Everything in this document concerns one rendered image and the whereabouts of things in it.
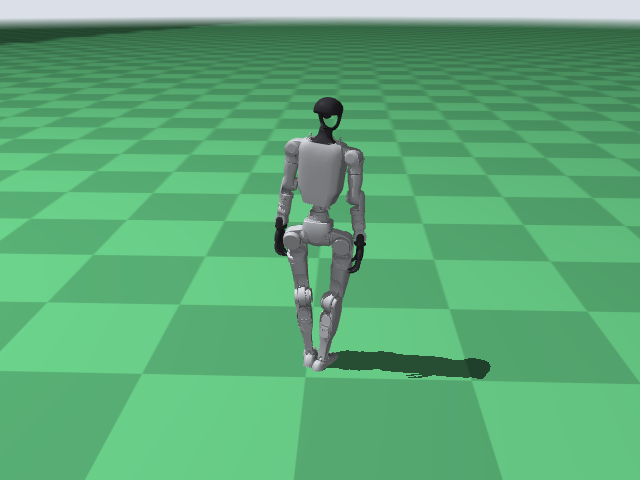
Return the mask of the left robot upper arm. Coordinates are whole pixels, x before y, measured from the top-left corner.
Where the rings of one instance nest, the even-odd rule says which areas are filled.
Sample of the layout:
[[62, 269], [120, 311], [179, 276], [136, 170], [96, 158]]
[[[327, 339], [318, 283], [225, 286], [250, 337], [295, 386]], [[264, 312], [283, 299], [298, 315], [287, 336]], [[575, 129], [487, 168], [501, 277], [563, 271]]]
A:
[[294, 138], [285, 145], [283, 189], [294, 191], [298, 186], [295, 177], [298, 169], [299, 146], [304, 138]]

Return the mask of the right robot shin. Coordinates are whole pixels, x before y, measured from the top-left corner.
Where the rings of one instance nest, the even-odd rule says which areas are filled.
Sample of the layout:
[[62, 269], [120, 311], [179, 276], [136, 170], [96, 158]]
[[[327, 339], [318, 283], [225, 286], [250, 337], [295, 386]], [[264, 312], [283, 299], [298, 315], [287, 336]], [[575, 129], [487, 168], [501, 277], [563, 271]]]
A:
[[328, 354], [332, 339], [336, 334], [342, 311], [342, 298], [336, 296], [331, 305], [331, 312], [322, 311], [319, 320], [320, 345], [318, 360], [322, 356], [322, 362], [328, 360]]

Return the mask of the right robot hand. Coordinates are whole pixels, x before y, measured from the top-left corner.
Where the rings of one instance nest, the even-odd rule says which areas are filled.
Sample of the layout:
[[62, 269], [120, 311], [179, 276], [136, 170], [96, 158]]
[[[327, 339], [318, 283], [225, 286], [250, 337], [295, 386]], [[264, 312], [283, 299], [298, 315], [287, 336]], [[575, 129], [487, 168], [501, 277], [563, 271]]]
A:
[[347, 270], [351, 270], [348, 271], [348, 273], [355, 273], [356, 271], [359, 270], [360, 268], [360, 264], [361, 264], [361, 260], [363, 258], [363, 253], [364, 253], [364, 246], [366, 245], [366, 243], [364, 242], [364, 235], [363, 234], [358, 234], [356, 237], [356, 242], [354, 241], [354, 245], [357, 246], [356, 247], [356, 254], [355, 256], [351, 259], [351, 261], [355, 261], [355, 265], [352, 268], [348, 268]]

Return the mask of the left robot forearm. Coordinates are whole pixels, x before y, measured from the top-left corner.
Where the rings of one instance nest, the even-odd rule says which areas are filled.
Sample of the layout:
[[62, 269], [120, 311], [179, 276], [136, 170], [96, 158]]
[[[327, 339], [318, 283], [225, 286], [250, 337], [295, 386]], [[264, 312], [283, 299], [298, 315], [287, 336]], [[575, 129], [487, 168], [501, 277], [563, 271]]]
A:
[[283, 225], [286, 225], [289, 222], [291, 202], [294, 194], [290, 190], [283, 189], [283, 180], [284, 180], [284, 177], [282, 179], [282, 183], [280, 187], [280, 193], [279, 193], [280, 198], [278, 203], [277, 215], [275, 217], [275, 223], [276, 223], [276, 218], [281, 217], [283, 219]]

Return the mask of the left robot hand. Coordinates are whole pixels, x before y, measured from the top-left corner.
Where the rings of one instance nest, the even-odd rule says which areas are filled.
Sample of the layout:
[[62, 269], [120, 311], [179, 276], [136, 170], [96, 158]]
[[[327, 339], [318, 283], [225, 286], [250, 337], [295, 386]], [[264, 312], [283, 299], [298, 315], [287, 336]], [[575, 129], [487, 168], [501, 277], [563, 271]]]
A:
[[[278, 255], [282, 255], [282, 256], [287, 256], [287, 250], [285, 249], [284, 245], [283, 245], [283, 236], [285, 233], [285, 228], [287, 228], [287, 224], [283, 225], [283, 219], [281, 217], [277, 217], [276, 218], [276, 224], [275, 224], [276, 232], [275, 232], [275, 251]], [[285, 252], [285, 253], [284, 253]]]

